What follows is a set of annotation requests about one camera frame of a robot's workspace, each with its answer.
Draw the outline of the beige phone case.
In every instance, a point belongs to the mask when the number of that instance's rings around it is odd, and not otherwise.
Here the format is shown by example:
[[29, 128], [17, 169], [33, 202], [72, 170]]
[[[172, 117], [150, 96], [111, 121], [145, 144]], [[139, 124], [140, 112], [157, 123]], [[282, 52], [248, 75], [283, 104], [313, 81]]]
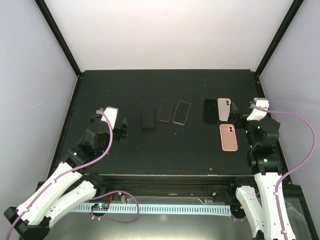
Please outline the beige phone case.
[[218, 98], [218, 117], [221, 122], [227, 122], [230, 114], [231, 100], [229, 98]]

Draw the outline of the pink phone case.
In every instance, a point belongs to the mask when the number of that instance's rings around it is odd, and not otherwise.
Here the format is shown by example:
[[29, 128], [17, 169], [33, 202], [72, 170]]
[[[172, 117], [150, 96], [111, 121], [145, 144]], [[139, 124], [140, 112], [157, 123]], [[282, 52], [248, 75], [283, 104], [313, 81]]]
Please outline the pink phone case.
[[222, 150], [225, 152], [236, 152], [238, 150], [238, 143], [235, 127], [232, 124], [221, 124], [219, 131]]

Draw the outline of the black phone case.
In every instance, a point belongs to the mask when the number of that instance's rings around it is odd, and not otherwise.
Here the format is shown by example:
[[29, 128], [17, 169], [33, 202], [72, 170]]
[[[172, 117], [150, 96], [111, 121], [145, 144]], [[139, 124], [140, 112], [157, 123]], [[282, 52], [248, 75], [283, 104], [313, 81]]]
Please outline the black phone case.
[[218, 121], [218, 102], [216, 99], [204, 100], [203, 121], [209, 124], [215, 124]]

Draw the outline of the black phone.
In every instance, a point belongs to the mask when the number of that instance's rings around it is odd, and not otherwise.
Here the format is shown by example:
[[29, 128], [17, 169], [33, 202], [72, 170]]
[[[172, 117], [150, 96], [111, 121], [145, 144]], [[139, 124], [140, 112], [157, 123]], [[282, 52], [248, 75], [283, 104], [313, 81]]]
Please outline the black phone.
[[168, 123], [171, 120], [174, 107], [174, 101], [172, 99], [162, 99], [157, 115], [157, 120], [160, 122]]

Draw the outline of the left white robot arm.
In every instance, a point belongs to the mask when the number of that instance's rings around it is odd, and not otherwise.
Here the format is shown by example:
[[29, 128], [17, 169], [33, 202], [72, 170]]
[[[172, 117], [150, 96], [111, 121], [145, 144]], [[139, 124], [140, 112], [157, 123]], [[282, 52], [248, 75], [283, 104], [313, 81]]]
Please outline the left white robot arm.
[[104, 116], [92, 120], [85, 136], [71, 148], [54, 173], [24, 203], [10, 206], [4, 216], [24, 240], [43, 240], [50, 229], [74, 207], [90, 199], [103, 199], [108, 192], [103, 178], [92, 173], [73, 190], [67, 191], [80, 180], [89, 166], [108, 154], [114, 140], [127, 136], [128, 124], [121, 127]]

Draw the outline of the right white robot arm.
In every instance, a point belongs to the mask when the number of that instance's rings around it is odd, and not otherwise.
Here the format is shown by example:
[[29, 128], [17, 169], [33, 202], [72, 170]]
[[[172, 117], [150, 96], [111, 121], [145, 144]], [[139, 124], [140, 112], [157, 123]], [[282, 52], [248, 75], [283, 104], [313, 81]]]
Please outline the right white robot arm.
[[251, 114], [241, 114], [230, 105], [228, 121], [244, 129], [250, 145], [247, 152], [257, 187], [234, 184], [227, 189], [228, 198], [243, 207], [254, 240], [294, 240], [286, 210], [282, 186], [282, 165], [277, 154], [280, 123], [267, 115], [269, 102], [255, 98]]

